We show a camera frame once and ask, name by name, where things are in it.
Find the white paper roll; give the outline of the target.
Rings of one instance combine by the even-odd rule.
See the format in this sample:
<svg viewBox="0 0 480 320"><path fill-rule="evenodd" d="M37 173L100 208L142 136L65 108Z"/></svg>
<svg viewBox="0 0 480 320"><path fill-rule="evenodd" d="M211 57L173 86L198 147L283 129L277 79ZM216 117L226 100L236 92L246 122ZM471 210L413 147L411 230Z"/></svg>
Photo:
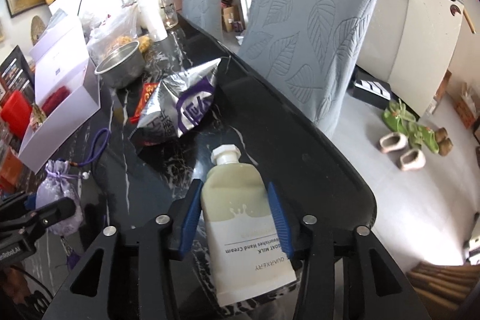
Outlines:
<svg viewBox="0 0 480 320"><path fill-rule="evenodd" d="M159 0L138 0L138 3L151 40L154 42L165 40L168 34L160 15Z"/></svg>

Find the near grey leaf-pattern chair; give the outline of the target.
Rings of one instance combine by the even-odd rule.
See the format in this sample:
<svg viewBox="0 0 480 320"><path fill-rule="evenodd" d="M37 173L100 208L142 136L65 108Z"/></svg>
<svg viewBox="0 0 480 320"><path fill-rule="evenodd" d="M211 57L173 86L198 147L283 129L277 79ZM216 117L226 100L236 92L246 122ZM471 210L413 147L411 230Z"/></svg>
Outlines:
<svg viewBox="0 0 480 320"><path fill-rule="evenodd" d="M332 136L377 0L252 0L239 57Z"/></svg>

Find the green sandals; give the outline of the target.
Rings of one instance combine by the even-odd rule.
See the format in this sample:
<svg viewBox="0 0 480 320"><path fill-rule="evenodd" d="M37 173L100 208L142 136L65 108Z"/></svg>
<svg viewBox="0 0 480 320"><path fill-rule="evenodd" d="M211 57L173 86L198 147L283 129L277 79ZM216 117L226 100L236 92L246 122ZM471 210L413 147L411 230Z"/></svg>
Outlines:
<svg viewBox="0 0 480 320"><path fill-rule="evenodd" d="M412 148L421 149L425 146L431 153L439 153L439 144L434 131L419 124L415 115L407 110L401 100L391 100L382 113L382 119L391 131L404 134Z"/></svg>

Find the cream hand cream tube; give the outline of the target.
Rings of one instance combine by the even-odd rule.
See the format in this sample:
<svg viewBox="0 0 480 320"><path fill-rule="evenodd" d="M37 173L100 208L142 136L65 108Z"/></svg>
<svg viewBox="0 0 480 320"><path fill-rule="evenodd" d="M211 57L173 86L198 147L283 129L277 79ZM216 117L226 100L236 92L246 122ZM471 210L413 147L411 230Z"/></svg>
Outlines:
<svg viewBox="0 0 480 320"><path fill-rule="evenodd" d="M240 157L235 145L214 149L214 167L201 192L211 275L220 306L264 295L296 280L281 250L263 179L253 165L240 163Z"/></svg>

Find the red plastic container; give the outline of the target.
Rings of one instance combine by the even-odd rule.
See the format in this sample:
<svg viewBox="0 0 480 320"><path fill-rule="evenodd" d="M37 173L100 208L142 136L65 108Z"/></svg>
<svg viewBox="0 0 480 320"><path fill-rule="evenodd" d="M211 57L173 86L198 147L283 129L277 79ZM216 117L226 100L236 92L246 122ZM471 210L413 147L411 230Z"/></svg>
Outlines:
<svg viewBox="0 0 480 320"><path fill-rule="evenodd" d="M14 91L1 109L1 119L8 124L10 132L18 139L24 138L29 126L32 106L20 91Z"/></svg>

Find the clear bag of waffles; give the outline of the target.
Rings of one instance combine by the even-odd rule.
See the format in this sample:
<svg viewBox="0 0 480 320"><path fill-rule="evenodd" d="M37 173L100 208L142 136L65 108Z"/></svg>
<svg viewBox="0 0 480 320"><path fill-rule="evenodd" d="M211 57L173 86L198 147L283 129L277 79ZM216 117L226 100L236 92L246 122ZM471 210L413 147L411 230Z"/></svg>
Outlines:
<svg viewBox="0 0 480 320"><path fill-rule="evenodd" d="M94 64L98 65L114 50L134 40L139 42L142 54L148 50L152 40L148 34L141 34L138 16L139 7L134 3L110 15L90 32L87 49Z"/></svg>

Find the white cabinet counter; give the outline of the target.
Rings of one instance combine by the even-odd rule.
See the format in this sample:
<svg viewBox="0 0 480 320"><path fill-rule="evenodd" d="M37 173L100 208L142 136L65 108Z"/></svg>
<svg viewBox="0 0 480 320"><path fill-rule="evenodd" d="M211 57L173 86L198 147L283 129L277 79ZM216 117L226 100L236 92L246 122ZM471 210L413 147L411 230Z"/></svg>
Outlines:
<svg viewBox="0 0 480 320"><path fill-rule="evenodd" d="M357 66L424 115L451 62L463 11L461 0L377 0Z"/></svg>

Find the white open gift box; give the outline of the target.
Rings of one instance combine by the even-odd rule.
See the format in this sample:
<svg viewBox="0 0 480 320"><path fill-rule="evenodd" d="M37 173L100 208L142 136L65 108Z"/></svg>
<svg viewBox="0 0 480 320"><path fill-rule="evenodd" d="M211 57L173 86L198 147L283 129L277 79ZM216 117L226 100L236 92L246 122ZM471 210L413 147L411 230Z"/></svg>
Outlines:
<svg viewBox="0 0 480 320"><path fill-rule="evenodd" d="M89 58L80 19L64 15L30 51L35 61L35 103L43 106L60 88L69 95L37 128L28 127L19 159L33 173L101 108L99 80Z"/></svg>

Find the brown gold snack packet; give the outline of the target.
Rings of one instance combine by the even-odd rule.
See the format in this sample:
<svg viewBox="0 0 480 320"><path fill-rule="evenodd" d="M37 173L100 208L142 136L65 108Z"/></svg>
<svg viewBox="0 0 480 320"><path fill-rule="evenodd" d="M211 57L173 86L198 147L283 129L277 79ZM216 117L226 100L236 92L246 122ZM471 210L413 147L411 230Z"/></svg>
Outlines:
<svg viewBox="0 0 480 320"><path fill-rule="evenodd" d="M36 132L47 119L45 112L37 104L32 104L29 126L33 132Z"/></svg>

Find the lilac drawstring sachet pouch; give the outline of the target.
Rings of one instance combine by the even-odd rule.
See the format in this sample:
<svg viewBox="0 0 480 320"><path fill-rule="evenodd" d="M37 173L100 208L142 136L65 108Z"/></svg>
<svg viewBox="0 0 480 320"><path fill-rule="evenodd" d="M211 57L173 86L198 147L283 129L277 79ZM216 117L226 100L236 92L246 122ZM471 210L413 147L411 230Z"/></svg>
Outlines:
<svg viewBox="0 0 480 320"><path fill-rule="evenodd" d="M94 136L90 145L89 154L83 162L66 160L49 160L45 165L46 178L41 182L36 193L36 209L67 198L73 201L75 210L72 217L68 217L47 228L47 231L60 238L61 245L66 254L67 268L71 271L80 260L80 256L67 242L66 238L78 232L84 221L84 213L80 206L80 195L73 187L76 181L81 185L83 180L89 179L90 172L86 171L88 166L95 163L106 149L111 131L104 127Z"/></svg>

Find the silver purple chip bag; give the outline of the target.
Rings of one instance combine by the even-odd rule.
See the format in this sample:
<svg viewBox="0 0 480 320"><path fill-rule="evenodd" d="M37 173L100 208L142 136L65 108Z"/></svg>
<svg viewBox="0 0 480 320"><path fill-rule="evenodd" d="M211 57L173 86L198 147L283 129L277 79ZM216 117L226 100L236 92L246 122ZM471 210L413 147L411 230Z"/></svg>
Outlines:
<svg viewBox="0 0 480 320"><path fill-rule="evenodd" d="M216 58L163 78L143 107L131 142L158 145L198 126L212 105L220 63Z"/></svg>

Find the beige slippers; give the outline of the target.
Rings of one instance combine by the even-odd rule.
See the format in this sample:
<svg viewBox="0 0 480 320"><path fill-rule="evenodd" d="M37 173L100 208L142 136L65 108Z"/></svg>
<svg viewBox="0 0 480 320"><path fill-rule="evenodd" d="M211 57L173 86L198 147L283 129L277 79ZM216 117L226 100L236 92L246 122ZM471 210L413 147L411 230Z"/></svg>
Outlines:
<svg viewBox="0 0 480 320"><path fill-rule="evenodd" d="M418 171L425 166L425 154L408 143L408 138L401 132L391 132L383 136L378 146L383 154L400 152L398 167L401 171Z"/></svg>

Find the red snack packet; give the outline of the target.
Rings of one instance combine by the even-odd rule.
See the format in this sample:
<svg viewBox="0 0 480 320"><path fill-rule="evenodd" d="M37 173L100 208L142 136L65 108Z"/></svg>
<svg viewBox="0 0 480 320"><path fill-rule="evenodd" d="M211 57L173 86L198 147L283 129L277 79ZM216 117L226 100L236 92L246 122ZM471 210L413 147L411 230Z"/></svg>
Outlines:
<svg viewBox="0 0 480 320"><path fill-rule="evenodd" d="M141 117L141 114L143 112L143 109L147 102L149 101L151 94L154 93L156 90L158 83L145 83L142 87L142 93L140 95L140 99L137 104L137 108L134 112L134 115L129 118L129 121L131 124L137 124L139 118Z"/></svg>

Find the metal bowl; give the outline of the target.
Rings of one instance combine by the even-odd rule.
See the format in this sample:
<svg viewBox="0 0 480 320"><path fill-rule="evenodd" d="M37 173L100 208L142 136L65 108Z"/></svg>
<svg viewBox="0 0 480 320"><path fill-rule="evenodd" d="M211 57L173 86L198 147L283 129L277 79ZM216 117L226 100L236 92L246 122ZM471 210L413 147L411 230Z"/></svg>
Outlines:
<svg viewBox="0 0 480 320"><path fill-rule="evenodd" d="M94 73L110 88L125 88L140 77L145 69L146 62L139 47L138 40L120 46L97 65Z"/></svg>

